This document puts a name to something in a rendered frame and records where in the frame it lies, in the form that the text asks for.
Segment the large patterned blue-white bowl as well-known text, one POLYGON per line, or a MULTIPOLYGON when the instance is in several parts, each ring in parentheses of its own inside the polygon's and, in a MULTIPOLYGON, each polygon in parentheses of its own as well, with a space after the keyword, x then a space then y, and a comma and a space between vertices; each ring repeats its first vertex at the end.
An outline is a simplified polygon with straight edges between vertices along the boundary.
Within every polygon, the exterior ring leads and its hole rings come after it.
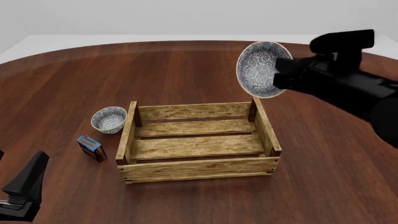
POLYGON ((242 89, 257 98, 281 95, 284 90, 273 85, 278 58, 292 59, 292 56, 277 42, 260 41, 247 46, 236 63, 236 77, 242 89))

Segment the small patterned blue-white bowl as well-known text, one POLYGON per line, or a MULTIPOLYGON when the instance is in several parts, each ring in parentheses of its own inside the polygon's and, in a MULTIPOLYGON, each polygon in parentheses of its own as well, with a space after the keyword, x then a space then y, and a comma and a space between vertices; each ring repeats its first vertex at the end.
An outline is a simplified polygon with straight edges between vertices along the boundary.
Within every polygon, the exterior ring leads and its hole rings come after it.
POLYGON ((97 111, 92 119, 91 125, 103 134, 116 134, 124 127, 127 111, 118 106, 110 106, 97 111))

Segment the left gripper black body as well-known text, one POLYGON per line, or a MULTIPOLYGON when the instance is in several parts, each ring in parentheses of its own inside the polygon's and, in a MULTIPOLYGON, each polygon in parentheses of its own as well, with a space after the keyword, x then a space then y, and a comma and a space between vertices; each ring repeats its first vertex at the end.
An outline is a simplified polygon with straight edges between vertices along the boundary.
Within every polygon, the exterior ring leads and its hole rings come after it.
POLYGON ((23 205, 0 200, 0 222, 32 222, 40 205, 25 202, 23 205))

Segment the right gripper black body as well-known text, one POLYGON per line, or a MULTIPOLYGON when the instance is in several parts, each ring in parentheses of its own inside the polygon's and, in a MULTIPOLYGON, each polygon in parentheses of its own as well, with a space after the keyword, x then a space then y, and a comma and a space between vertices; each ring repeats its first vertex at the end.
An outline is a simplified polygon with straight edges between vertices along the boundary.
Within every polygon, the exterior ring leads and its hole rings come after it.
POLYGON ((299 91, 306 94, 336 94, 338 86, 335 83, 333 66, 334 55, 315 55, 299 59, 300 75, 299 91))

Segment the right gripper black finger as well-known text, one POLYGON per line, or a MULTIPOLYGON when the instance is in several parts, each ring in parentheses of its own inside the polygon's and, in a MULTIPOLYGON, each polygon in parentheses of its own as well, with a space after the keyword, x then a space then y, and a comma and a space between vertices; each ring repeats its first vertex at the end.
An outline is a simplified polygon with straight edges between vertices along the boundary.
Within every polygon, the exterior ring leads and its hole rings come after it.
POLYGON ((293 59, 279 57, 275 67, 280 74, 301 74, 311 62, 311 57, 293 59))
POLYGON ((278 89, 292 90, 292 91, 305 91, 305 76, 302 74, 281 74, 274 75, 273 85, 278 89))

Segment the blue pudding box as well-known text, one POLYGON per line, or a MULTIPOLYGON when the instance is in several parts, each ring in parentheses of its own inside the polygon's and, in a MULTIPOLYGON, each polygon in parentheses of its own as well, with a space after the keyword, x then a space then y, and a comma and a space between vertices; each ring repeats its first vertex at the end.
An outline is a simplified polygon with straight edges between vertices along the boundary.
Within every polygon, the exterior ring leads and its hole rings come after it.
POLYGON ((103 162, 107 159, 107 155, 102 145, 89 136, 82 135, 78 137, 76 141, 81 150, 97 162, 103 162))

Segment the wooden slat tray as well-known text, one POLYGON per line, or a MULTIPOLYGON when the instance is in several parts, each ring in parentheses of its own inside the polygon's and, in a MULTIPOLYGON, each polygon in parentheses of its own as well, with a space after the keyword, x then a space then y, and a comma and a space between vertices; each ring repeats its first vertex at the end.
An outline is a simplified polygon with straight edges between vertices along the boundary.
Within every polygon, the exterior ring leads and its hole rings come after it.
POLYGON ((139 106, 131 102, 116 163, 127 184, 271 175, 282 148, 259 98, 139 106))

